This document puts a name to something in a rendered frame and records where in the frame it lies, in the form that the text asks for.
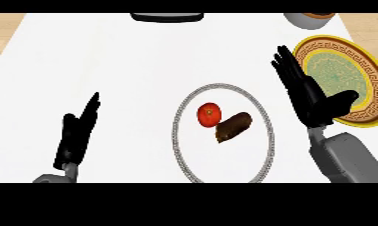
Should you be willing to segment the yellow patterned plate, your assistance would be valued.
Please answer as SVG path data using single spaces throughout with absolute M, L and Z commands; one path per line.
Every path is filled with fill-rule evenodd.
M 360 128 L 378 126 L 378 59 L 356 43 L 330 35 L 307 37 L 292 54 L 328 96 L 344 90 L 359 93 L 350 113 L 336 121 Z

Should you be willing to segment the white oval placemat grey rim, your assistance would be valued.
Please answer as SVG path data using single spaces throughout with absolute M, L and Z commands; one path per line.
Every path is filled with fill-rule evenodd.
M 217 127 L 199 124 L 198 109 L 206 102 L 218 105 L 221 122 L 237 113 L 251 116 L 249 127 L 223 142 Z M 187 95 L 174 115 L 171 141 L 178 167 L 192 182 L 264 180 L 274 158 L 273 126 L 258 100 L 240 87 L 214 83 Z

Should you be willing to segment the red tomato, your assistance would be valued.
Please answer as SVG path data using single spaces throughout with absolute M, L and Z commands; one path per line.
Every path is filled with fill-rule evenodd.
M 221 110 L 218 105 L 215 103 L 205 103 L 198 108 L 196 116 L 198 122 L 203 127 L 214 127 L 221 120 Z

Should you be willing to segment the grey bowl brown inside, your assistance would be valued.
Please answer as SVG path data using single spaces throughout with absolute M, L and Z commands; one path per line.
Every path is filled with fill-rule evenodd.
M 320 29 L 333 18 L 333 13 L 285 13 L 286 20 L 294 26 L 305 30 Z

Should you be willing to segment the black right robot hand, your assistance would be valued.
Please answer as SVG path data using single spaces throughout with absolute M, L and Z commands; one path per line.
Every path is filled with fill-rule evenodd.
M 271 66 L 285 86 L 299 122 L 308 128 L 332 125 L 333 119 L 350 113 L 359 93 L 345 90 L 326 96 L 316 80 L 304 74 L 286 46 L 277 47 Z

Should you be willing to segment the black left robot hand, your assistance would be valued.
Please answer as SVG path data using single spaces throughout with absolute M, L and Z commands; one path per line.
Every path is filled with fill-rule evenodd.
M 99 93 L 94 93 L 81 116 L 68 113 L 62 120 L 62 139 L 57 146 L 53 167 L 63 169 L 63 165 L 79 165 L 84 159 L 90 134 L 97 121 L 97 109 L 100 106 Z

